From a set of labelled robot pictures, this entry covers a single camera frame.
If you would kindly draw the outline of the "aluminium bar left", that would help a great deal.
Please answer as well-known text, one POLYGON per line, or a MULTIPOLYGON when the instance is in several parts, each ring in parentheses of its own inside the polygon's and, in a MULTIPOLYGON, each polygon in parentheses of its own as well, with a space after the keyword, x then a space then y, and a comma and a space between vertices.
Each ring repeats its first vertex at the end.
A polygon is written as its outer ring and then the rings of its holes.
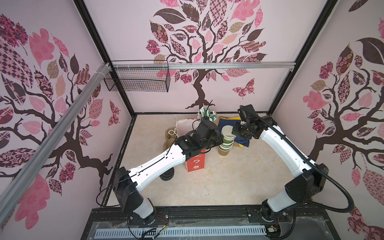
POLYGON ((80 95, 74 100, 69 109, 55 125, 52 132, 36 149, 32 158, 21 169, 20 173, 14 178, 10 185, 1 195, 1 224, 5 222, 12 210, 17 205, 20 198, 26 192, 36 175, 39 173, 44 163, 59 144, 67 132, 70 125, 85 106, 98 84, 105 78, 111 70, 110 63, 103 63, 93 74, 90 82, 86 84, 80 95))

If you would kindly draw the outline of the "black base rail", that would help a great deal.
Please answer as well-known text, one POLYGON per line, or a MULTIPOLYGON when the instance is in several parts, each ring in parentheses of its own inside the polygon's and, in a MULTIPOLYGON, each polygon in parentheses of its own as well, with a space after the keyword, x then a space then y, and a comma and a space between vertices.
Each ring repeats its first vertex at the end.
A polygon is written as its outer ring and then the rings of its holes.
POLYGON ((155 219, 145 224, 138 215, 128 216, 119 208, 93 209, 83 231, 83 240, 94 240, 97 229, 264 226, 266 236, 183 238, 181 240, 338 240, 327 212, 301 205, 288 208, 267 222, 260 205, 157 207, 155 219))

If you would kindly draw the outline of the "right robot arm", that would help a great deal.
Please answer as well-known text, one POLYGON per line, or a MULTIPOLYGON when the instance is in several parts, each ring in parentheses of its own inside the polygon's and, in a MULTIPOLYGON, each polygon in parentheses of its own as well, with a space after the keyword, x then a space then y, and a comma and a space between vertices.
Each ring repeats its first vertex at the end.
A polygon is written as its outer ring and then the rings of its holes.
POLYGON ((302 153, 286 136, 276 122, 269 116, 235 123, 232 133, 244 139, 261 139, 266 142, 283 160, 294 179, 285 185, 284 190, 263 201, 261 214, 266 221, 275 219, 276 214, 286 208, 309 200, 321 192, 326 178, 300 157, 302 153))

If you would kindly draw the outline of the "brown cardboard cup carrier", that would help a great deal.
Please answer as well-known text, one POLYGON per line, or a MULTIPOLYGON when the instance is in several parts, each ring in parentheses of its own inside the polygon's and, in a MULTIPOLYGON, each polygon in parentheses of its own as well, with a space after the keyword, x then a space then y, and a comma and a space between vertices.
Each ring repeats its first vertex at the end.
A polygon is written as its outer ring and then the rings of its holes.
POLYGON ((179 137, 176 128, 169 128, 165 132, 165 142, 163 144, 163 151, 167 150, 173 142, 179 137))

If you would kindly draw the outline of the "blue napkin stack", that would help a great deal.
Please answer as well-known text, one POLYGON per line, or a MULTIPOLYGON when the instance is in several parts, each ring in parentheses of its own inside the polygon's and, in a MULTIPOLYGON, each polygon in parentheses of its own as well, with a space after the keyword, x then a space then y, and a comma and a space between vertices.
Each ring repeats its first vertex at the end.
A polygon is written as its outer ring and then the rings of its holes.
POLYGON ((240 117, 233 117, 233 118, 223 118, 220 117, 218 119, 218 129, 221 131, 223 127, 225 126, 231 126, 233 127, 232 130, 232 135, 235 135, 235 143, 237 144, 238 147, 243 148, 246 147, 248 148, 250 145, 250 140, 247 138, 244 138, 240 135, 239 129, 241 127, 241 118, 240 117))

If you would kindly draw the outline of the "black coffee cup lid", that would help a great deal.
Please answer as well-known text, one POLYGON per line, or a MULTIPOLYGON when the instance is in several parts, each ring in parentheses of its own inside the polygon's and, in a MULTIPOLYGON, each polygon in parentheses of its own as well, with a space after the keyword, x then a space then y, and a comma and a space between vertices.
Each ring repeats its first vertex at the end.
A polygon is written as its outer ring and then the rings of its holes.
POLYGON ((174 177, 174 174, 175 174, 174 168, 170 168, 169 170, 167 170, 166 172, 161 174, 160 178, 163 181, 169 181, 169 180, 171 180, 174 177))

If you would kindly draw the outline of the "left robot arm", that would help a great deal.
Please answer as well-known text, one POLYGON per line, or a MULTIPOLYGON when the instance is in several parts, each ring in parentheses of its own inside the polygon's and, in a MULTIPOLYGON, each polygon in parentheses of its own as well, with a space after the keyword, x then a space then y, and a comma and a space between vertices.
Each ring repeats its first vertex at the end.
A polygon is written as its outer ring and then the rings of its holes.
POLYGON ((143 220, 154 218, 155 207, 141 194, 145 187, 173 167, 198 156, 204 150, 219 146, 223 139, 218 126, 204 120, 186 135, 175 139, 167 150, 148 162, 130 170, 124 167, 118 169, 112 189, 121 211, 128 216, 136 214, 143 220))

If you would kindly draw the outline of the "stack of green paper cups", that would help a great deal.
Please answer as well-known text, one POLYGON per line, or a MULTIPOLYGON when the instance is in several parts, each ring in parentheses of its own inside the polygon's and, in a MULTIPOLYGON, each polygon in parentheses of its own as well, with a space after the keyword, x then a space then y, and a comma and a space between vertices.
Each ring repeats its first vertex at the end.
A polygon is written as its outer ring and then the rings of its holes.
POLYGON ((219 145, 219 154, 227 156, 233 147, 236 136, 232 133, 233 126, 224 126, 221 134, 223 135, 223 143, 219 145))

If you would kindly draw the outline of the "pink cup of straws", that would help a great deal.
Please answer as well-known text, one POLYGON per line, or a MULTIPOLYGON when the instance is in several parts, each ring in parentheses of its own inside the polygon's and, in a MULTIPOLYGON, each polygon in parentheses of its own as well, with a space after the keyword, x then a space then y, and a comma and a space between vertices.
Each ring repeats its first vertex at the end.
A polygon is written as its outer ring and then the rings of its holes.
POLYGON ((209 108, 201 107, 198 111, 198 120, 209 120, 214 123, 217 120, 217 112, 212 111, 209 108))

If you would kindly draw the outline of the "red white paper gift bag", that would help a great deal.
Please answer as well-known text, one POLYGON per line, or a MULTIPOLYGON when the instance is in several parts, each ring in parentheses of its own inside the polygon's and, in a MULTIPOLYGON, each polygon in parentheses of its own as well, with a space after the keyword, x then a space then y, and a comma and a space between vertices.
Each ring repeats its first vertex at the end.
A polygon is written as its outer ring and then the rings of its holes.
MULTIPOLYGON (((190 131, 197 130, 200 124, 196 119, 182 119, 176 121, 176 130, 179 137, 188 135, 192 137, 193 133, 190 131)), ((202 170, 205 168, 206 163, 206 150, 198 148, 197 145, 189 144, 187 148, 186 161, 184 163, 188 173, 202 170)))

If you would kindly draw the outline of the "aluminium crossbar back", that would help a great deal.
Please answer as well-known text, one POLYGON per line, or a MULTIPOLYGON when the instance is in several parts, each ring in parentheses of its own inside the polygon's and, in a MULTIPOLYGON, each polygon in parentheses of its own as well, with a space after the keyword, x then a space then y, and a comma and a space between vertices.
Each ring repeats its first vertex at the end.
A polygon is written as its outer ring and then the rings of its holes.
POLYGON ((205 70, 205 69, 293 69, 294 62, 257 62, 257 63, 169 63, 166 61, 114 61, 115 68, 168 68, 169 70, 205 70))

